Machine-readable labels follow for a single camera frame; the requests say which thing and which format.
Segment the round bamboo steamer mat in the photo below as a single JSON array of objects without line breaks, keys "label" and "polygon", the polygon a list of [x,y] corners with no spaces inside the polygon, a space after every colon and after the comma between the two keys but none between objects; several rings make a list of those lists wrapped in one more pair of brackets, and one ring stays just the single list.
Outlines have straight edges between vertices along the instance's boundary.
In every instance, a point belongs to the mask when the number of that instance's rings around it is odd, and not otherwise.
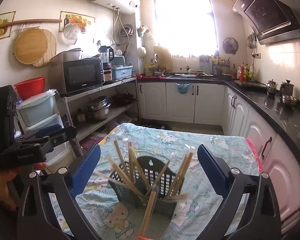
[{"label": "round bamboo steamer mat", "polygon": [[38,62],[48,49],[47,36],[41,29],[31,28],[22,32],[14,44],[16,59],[26,65]]},{"label": "round bamboo steamer mat", "polygon": [[42,29],[44,34],[47,36],[48,39],[48,49],[46,53],[43,55],[42,59],[40,59],[38,62],[32,64],[35,67],[43,67],[47,65],[58,52],[58,41],[57,38],[54,36],[54,34],[46,29]]}]

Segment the pink tablecloth edge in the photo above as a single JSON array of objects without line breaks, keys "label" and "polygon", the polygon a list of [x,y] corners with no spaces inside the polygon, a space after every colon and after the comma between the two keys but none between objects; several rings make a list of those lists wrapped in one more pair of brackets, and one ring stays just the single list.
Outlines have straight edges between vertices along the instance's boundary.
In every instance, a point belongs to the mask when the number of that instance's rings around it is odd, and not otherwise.
[{"label": "pink tablecloth edge", "polygon": [[257,165],[258,165],[258,167],[259,167],[259,172],[260,172],[260,173],[264,172],[264,169],[263,169],[263,167],[262,167],[260,158],[259,158],[259,156],[258,156],[258,154],[257,154],[257,151],[256,151],[256,149],[255,149],[255,147],[254,147],[252,141],[251,141],[249,138],[245,138],[245,139],[246,139],[246,142],[249,144],[249,146],[250,146],[250,148],[251,148],[251,150],[252,150],[252,152],[253,152],[253,154],[254,154],[254,157],[255,157],[255,159],[256,159],[256,161],[257,161]]}]

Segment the blue hanging trash bin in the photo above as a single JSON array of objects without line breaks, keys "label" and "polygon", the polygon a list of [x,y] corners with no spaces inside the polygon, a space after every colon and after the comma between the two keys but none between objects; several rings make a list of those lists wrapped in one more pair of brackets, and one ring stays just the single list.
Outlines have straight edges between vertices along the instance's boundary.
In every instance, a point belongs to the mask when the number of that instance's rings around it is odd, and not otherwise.
[{"label": "blue hanging trash bin", "polygon": [[179,93],[180,94],[186,94],[188,92],[190,84],[178,84],[176,83]]}]

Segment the range hood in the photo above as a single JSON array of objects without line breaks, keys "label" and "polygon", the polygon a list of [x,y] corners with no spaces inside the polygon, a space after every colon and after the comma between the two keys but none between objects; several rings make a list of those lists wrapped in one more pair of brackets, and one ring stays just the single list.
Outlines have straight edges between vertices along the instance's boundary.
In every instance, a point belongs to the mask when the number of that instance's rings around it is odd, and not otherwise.
[{"label": "range hood", "polygon": [[261,45],[300,37],[296,0],[237,0],[234,9],[249,22]]}]

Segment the red bowl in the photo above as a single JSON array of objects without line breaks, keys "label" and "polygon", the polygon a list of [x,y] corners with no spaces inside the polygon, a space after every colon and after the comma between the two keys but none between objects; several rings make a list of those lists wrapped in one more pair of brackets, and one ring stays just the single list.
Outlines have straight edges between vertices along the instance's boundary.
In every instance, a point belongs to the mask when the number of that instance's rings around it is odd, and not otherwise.
[{"label": "red bowl", "polygon": [[36,96],[44,91],[45,77],[32,78],[15,84],[19,96],[22,100]]}]

